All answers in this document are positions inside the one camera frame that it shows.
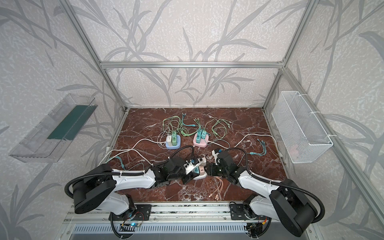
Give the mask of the white power strip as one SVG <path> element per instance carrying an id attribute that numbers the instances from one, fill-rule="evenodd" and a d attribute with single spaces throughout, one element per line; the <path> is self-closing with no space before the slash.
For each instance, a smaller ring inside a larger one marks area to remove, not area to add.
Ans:
<path id="1" fill-rule="evenodd" d="M 204 179 L 205 177 L 207 177 L 208 174 L 206 173 L 204 166 L 199 166 L 196 168 L 199 168 L 200 173 L 198 174 L 198 176 L 194 177 L 193 180 L 197 181 L 197 180 L 201 180 L 201 179 Z"/>

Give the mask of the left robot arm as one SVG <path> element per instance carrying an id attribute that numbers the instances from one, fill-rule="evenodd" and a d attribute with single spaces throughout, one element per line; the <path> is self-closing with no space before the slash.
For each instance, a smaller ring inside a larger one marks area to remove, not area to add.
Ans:
<path id="1" fill-rule="evenodd" d="M 135 209 L 128 195 L 118 192 L 128 189 L 155 189 L 167 186 L 171 181 L 182 180 L 188 183 L 198 176 L 195 168 L 202 162 L 191 157 L 187 160 L 173 156 L 165 163 L 143 171 L 124 171 L 112 169 L 102 164 L 87 174 L 69 181 L 65 193 L 73 199 L 76 214 L 102 210 L 121 215 Z"/>

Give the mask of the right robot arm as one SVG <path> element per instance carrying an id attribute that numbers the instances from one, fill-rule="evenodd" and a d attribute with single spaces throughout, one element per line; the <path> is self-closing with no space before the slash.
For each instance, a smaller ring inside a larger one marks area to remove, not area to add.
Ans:
<path id="1" fill-rule="evenodd" d="M 326 210 L 320 198 L 298 187 L 294 181 L 274 181 L 254 174 L 249 166 L 238 166 L 230 150 L 215 149 L 212 155 L 215 162 L 206 167 L 210 176 L 223 177 L 233 185 L 256 193 L 244 202 L 249 219 L 265 216 L 278 220 L 296 237 L 310 224 L 323 219 Z"/>

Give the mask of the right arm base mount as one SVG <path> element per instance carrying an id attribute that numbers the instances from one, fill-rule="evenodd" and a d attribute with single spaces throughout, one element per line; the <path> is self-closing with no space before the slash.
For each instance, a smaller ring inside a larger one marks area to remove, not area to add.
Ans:
<path id="1" fill-rule="evenodd" d="M 246 221 L 246 220 L 257 220 L 260 221 L 261 217 L 255 215 L 251 210 L 245 209 L 244 204 L 238 204 L 235 202 L 229 203 L 231 220 L 235 221 Z"/>

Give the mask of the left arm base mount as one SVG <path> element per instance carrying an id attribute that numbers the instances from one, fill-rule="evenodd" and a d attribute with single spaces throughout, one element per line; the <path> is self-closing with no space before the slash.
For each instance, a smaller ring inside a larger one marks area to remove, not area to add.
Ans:
<path id="1" fill-rule="evenodd" d="M 109 217 L 109 220 L 113 221 L 148 221 L 150 219 L 152 210 L 152 205 L 150 204 L 141 204 L 136 205 L 135 210 L 128 210 L 121 215 L 112 215 Z"/>

